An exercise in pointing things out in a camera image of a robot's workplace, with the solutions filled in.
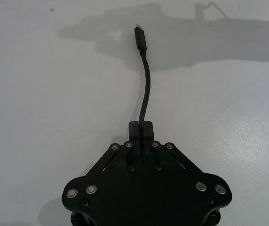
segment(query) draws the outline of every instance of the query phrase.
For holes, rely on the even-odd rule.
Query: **white surface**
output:
[[[155,139],[228,182],[219,225],[269,226],[269,1],[215,3],[229,19],[194,0],[0,0],[0,226],[70,225],[66,183],[127,140],[136,23]]]

